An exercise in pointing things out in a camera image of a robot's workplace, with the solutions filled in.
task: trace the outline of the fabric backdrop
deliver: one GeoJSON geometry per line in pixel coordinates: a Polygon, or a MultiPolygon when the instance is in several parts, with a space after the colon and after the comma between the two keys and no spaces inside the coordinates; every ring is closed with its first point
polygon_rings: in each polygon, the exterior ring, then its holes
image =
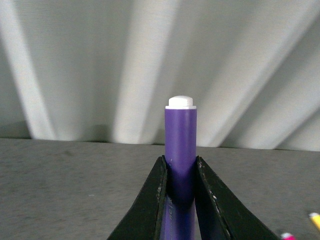
{"type": "Polygon", "coordinates": [[[0,137],[320,151],[319,0],[0,0],[0,137]]]}

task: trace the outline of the gray surface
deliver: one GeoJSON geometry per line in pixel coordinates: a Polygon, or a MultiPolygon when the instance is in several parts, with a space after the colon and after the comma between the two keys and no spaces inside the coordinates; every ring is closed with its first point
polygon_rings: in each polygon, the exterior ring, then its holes
{"type": "MultiPolygon", "coordinates": [[[[162,154],[160,145],[0,139],[0,239],[106,239],[162,154]]],[[[320,239],[308,219],[320,212],[320,152],[197,154],[276,234],[320,239]]]]}

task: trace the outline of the table surface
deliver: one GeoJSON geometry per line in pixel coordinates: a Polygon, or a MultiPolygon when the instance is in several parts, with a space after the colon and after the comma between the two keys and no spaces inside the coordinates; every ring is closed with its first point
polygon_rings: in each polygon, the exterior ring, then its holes
{"type": "MultiPolygon", "coordinates": [[[[163,145],[0,139],[0,239],[106,239],[163,145]]],[[[320,240],[320,152],[198,147],[273,232],[320,240]]],[[[196,229],[196,239],[201,239],[196,229]]]]}

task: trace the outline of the purple barrel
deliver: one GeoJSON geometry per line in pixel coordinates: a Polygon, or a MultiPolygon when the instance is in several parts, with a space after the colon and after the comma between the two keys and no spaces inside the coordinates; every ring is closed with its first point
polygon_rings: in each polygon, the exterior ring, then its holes
{"type": "Polygon", "coordinates": [[[193,240],[197,139],[197,109],[193,99],[188,96],[170,98],[164,121],[168,183],[161,239],[193,240]]]}

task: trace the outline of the marker cap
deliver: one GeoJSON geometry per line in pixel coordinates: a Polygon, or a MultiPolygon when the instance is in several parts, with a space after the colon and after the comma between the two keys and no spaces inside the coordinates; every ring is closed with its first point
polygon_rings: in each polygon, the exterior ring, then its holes
{"type": "Polygon", "coordinates": [[[169,99],[169,105],[165,109],[196,109],[193,99],[189,96],[174,96],[169,99]]]}

